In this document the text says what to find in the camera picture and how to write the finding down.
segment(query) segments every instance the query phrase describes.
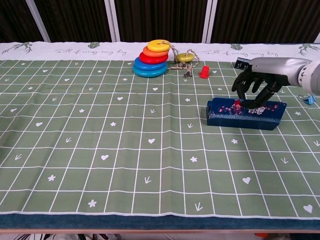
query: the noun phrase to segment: navy blue box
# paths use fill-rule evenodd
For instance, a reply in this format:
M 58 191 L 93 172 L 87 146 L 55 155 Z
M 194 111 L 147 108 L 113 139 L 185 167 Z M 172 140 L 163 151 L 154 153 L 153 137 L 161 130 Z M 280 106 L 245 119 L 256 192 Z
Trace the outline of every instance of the navy blue box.
M 215 97 L 206 106 L 209 126 L 245 129 L 275 129 L 285 112 L 287 103 L 267 101 L 263 106 L 248 109 L 240 105 L 241 99 Z

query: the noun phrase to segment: curtain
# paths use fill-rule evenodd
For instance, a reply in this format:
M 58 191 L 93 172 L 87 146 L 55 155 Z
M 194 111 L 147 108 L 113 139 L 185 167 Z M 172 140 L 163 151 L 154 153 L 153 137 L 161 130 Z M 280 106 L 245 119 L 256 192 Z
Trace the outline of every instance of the curtain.
M 25 0 L 0 0 L 0 43 L 43 41 Z
M 122 42 L 201 43 L 207 0 L 115 0 Z
M 104 0 L 35 0 L 51 42 L 111 42 Z
M 313 43 L 319 0 L 219 0 L 211 43 Z

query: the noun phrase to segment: red object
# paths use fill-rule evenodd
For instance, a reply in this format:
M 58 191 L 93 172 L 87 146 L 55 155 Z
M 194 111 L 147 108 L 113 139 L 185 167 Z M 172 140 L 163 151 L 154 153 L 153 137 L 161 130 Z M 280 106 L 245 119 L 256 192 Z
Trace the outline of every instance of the red object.
M 200 78 L 207 79 L 209 77 L 209 67 L 208 66 L 203 66 L 200 74 Z
M 141 52 L 139 55 L 139 60 L 144 64 L 162 64 L 165 61 L 167 61 L 168 57 L 169 57 L 168 54 L 164 56 L 151 57 Z
M 255 233 L 254 235 L 260 238 L 265 238 L 265 239 L 269 237 L 268 233 Z

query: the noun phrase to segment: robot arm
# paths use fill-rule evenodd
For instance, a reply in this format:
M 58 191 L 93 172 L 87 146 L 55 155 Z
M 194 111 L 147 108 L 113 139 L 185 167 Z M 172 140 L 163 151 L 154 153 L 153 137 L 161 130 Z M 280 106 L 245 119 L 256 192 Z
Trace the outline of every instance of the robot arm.
M 246 92 L 252 83 L 255 93 L 260 85 L 266 86 L 254 100 L 246 99 Z M 232 92 L 237 92 L 244 108 L 261 107 L 277 93 L 282 86 L 302 87 L 307 93 L 320 95 L 320 59 L 311 61 L 291 57 L 257 57 L 249 61 L 249 66 L 235 79 Z

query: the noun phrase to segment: blue table edge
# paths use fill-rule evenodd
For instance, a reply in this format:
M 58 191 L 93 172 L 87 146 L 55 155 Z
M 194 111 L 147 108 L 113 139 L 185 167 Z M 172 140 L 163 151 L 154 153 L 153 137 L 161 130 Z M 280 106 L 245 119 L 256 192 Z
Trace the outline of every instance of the blue table edge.
M 120 216 L 78 214 L 3 214 L 0 231 L 4 229 L 102 229 L 102 230 L 293 230 L 320 231 L 319 220 L 182 217 L 182 216 Z

